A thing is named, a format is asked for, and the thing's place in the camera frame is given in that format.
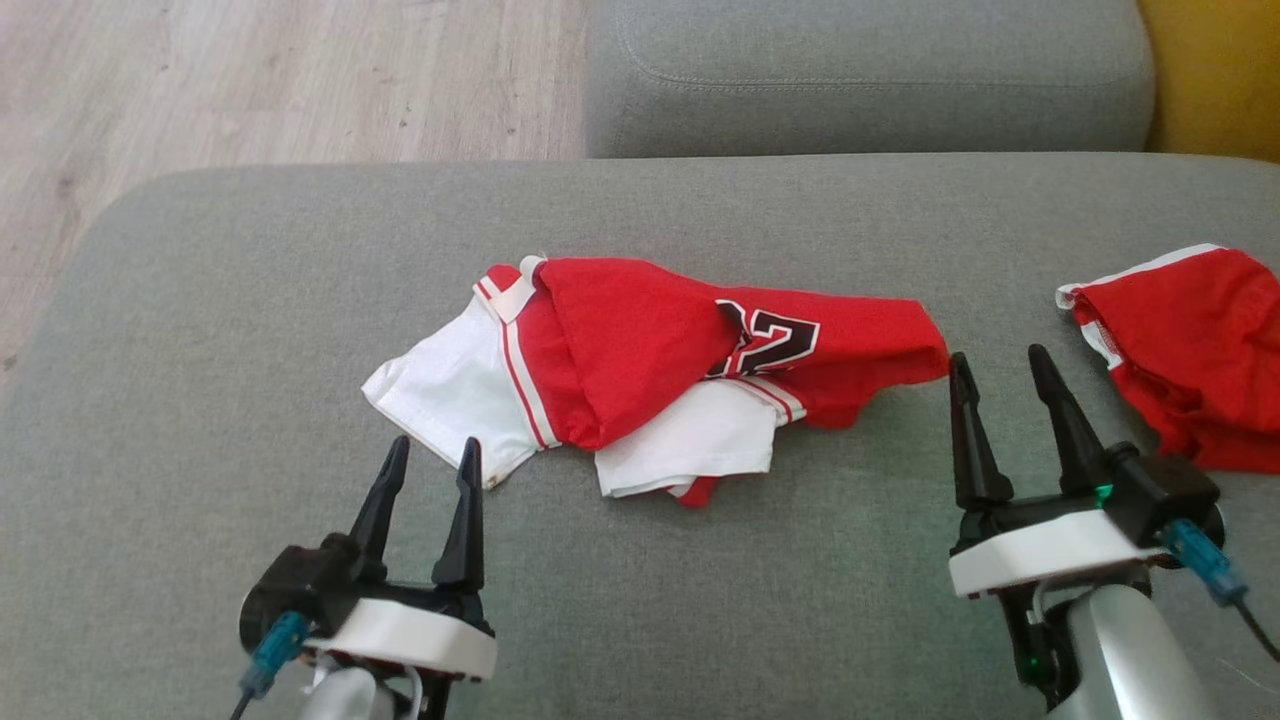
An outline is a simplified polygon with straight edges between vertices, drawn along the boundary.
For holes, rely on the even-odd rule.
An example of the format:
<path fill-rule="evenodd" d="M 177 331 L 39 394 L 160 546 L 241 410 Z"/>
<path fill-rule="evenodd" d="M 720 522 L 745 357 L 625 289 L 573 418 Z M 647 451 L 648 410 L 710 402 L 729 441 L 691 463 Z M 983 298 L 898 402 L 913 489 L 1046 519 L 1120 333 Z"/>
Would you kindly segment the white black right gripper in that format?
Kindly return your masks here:
<path fill-rule="evenodd" d="M 1096 496 L 1083 495 L 1111 484 L 1105 447 L 1050 351 L 1030 345 L 1028 361 L 1050 414 L 1059 488 L 1080 496 L 1009 503 L 1012 483 L 995 460 L 975 378 L 965 354 L 955 352 L 948 370 L 954 488 L 957 507 L 968 512 L 948 559 L 954 592 L 998 603 L 1025 687 L 1169 691 L 1171 630 L 1151 583 L 1169 553 L 1134 546 Z"/>

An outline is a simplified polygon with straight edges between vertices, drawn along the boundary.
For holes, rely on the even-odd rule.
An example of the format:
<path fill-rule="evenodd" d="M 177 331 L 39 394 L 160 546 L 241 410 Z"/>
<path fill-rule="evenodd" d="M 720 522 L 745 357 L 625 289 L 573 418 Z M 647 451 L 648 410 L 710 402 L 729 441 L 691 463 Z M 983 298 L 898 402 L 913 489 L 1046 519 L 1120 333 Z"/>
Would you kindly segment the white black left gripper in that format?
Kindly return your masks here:
<path fill-rule="evenodd" d="M 460 683 L 493 679 L 497 634 L 486 620 L 483 448 L 468 437 L 456 473 L 460 492 L 429 585 L 387 580 L 383 562 L 396 498 L 404 484 L 408 436 L 396 437 L 349 530 L 358 547 L 356 601 L 317 646 L 317 678 L 305 720 L 445 720 Z"/>

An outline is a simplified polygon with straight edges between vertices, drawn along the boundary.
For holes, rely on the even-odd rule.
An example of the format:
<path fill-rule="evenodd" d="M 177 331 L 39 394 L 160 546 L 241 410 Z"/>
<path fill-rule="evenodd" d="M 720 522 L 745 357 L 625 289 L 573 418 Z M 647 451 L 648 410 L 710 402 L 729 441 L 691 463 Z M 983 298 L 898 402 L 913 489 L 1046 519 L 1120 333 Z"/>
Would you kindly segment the red shorts with white stripe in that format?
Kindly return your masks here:
<path fill-rule="evenodd" d="M 1162 455 L 1280 475 L 1280 279 L 1201 243 L 1056 290 Z"/>

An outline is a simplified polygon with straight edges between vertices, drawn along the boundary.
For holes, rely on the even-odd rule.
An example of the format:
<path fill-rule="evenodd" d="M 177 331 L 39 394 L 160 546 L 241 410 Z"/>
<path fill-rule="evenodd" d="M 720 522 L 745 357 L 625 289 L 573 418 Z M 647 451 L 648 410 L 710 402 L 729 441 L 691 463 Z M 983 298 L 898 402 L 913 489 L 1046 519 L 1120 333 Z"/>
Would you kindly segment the red jersey with white sleeves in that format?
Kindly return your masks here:
<path fill-rule="evenodd" d="M 603 496 L 699 509 L 768 473 L 780 428 L 842 430 L 882 391 L 947 372 L 911 299 L 717 286 L 621 258 L 494 265 L 463 311 L 365 382 L 453 466 L 475 439 L 493 488 L 535 454 L 594 457 Z"/>

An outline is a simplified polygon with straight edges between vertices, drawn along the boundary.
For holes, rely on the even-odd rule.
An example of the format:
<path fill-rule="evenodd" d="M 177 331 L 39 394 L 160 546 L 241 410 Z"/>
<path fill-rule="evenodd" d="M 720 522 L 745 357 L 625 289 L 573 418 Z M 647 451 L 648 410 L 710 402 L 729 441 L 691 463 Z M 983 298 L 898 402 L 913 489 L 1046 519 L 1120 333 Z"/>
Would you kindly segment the large grey sofa seat cushion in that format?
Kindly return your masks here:
<path fill-rule="evenodd" d="M 0 720 L 227 720 L 241 602 L 346 530 L 396 428 L 361 384 L 529 254 L 920 300 L 1001 469 L 1057 487 L 1027 347 L 1105 442 L 1153 436 L 1053 306 L 1201 242 L 1280 272 L 1280 165 L 916 154 L 260 167 L 99 215 L 0 402 Z M 1027 720 L 998 605 L 952 593 L 945 382 L 695 512 L 598 493 L 571 448 L 485 500 L 493 680 L 451 720 Z"/>

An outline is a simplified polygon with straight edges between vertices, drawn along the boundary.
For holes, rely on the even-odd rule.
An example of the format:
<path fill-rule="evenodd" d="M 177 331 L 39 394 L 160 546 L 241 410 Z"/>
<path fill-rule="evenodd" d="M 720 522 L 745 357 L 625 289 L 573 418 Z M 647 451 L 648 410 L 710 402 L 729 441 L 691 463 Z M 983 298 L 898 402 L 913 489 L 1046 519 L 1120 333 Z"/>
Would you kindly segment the medium grey sofa seat cushion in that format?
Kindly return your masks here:
<path fill-rule="evenodd" d="M 1137 0 L 593 0 L 590 158 L 1139 151 Z"/>

